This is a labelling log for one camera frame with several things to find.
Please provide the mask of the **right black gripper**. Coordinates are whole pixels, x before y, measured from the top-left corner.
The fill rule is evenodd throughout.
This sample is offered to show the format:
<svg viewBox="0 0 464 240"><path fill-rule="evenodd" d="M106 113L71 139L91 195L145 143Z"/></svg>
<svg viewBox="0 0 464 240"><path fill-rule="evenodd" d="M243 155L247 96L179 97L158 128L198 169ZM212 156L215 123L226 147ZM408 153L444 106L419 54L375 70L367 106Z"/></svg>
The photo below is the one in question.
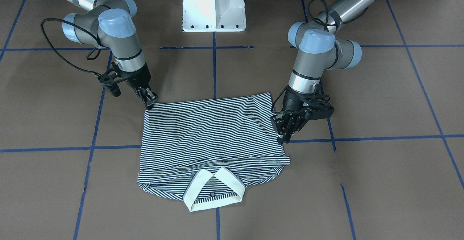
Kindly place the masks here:
<svg viewBox="0 0 464 240"><path fill-rule="evenodd" d="M158 96L153 93L149 82L151 80L151 74L147 63L136 71L128 72L121 70L121 76L126 78L126 83L133 88L137 97L144 103L147 110L150 109L150 105L153 105Z"/></svg>

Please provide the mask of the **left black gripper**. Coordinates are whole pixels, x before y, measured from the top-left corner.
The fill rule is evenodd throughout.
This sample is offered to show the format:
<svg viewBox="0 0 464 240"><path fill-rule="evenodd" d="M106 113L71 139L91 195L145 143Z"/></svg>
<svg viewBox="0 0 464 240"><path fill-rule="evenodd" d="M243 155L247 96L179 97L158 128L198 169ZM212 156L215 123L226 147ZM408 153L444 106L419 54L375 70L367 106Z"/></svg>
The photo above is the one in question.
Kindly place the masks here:
<svg viewBox="0 0 464 240"><path fill-rule="evenodd" d="M314 93L304 94L285 87L282 112L270 117L272 127L277 133L277 142L288 144L293 134L300 131L309 120L314 120L312 111L302 111L305 107L302 99L310 100Z"/></svg>

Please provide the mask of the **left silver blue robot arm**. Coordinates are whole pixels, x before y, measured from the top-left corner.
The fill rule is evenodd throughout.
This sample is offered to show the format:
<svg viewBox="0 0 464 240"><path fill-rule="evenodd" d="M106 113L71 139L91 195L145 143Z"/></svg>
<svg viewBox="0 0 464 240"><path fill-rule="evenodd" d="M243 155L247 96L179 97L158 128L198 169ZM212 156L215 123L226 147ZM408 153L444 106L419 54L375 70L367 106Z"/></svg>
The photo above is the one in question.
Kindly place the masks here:
<svg viewBox="0 0 464 240"><path fill-rule="evenodd" d="M283 108L272 107L272 126L279 144L291 137L308 121L328 119L334 112L330 97L320 93L320 80L325 70L349 69L362 57L361 46L351 40L335 37L335 33L362 16L376 0L336 0L308 22L296 22L288 32L288 41L298 53L288 85L281 92Z"/></svg>

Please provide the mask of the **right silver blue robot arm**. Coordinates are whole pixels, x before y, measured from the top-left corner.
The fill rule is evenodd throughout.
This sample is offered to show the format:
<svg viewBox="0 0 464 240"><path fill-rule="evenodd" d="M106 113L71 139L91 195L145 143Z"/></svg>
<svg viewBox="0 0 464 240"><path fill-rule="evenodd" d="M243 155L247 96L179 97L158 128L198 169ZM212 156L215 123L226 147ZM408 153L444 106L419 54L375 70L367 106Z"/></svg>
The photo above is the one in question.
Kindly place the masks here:
<svg viewBox="0 0 464 240"><path fill-rule="evenodd" d="M132 21L137 14L134 0L67 0L86 13L71 13L61 20L65 36L76 43L108 48L115 60L105 73L91 71L110 93L121 95L118 84L126 82L147 110L158 96L152 92L151 75Z"/></svg>

